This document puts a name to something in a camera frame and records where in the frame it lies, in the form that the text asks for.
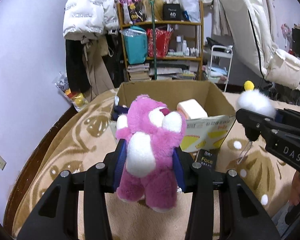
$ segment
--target stack of books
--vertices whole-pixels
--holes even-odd
[[[128,66],[128,72],[131,81],[142,81],[151,79],[149,77],[148,71],[149,63]]]

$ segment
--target beige patterned rug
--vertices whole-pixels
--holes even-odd
[[[15,216],[13,236],[16,237],[30,211],[45,190],[62,170],[72,173],[85,171],[103,160],[108,152],[115,150],[116,144],[108,128],[110,109],[116,90],[97,96],[88,107],[76,114],[57,134],[25,194]],[[225,93],[228,101],[235,105],[239,95]],[[300,107],[273,102],[276,108]],[[267,153],[265,141],[260,137],[253,143],[248,156],[240,165],[236,159],[240,150],[233,146],[240,141],[244,147],[248,140],[244,129],[237,122],[221,146],[217,161],[217,171],[235,169],[259,200],[266,201],[264,208],[273,216],[288,200],[294,169]],[[178,206],[168,213],[157,213],[147,208],[143,202],[124,203],[115,194],[107,194],[106,202],[109,221],[116,240],[178,240],[184,239],[189,218],[192,194],[178,194]],[[215,194],[214,238],[219,235],[218,198]],[[84,240],[83,194],[79,195],[78,231]]]

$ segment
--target plastic packaging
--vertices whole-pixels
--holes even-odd
[[[127,37],[136,37],[136,36],[139,36],[139,35],[146,35],[146,32],[145,31],[139,31],[139,30],[134,30],[134,29],[124,29],[122,31],[119,31],[120,33],[122,33],[124,36],[127,36]]]
[[[89,102],[82,93],[71,92],[66,74],[60,72],[60,76],[56,79],[55,86],[62,91],[63,96],[74,105],[74,108],[78,112],[88,105]]]
[[[122,4],[124,23],[137,23],[145,20],[141,0],[119,0]]]
[[[179,2],[191,22],[201,22],[199,0],[179,0]]]
[[[182,51],[181,36],[177,36],[177,52]]]
[[[187,49],[187,41],[183,40],[183,42],[182,42],[182,53],[183,53],[183,55],[186,54],[186,49]]]

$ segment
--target wall socket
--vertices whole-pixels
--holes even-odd
[[[7,162],[0,156],[0,170],[3,171],[6,164],[7,164]]]

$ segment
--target box flap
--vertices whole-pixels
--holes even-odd
[[[195,80],[156,80],[123,83],[118,91],[119,104],[130,107],[133,100],[147,94],[156,101],[165,103],[170,110],[176,110],[181,101],[194,98],[205,105],[210,82]]]
[[[213,83],[209,83],[209,92],[205,100],[205,105],[203,108],[207,112],[208,116],[217,115],[235,115],[235,109],[228,102],[225,95],[220,91],[220,89]]]

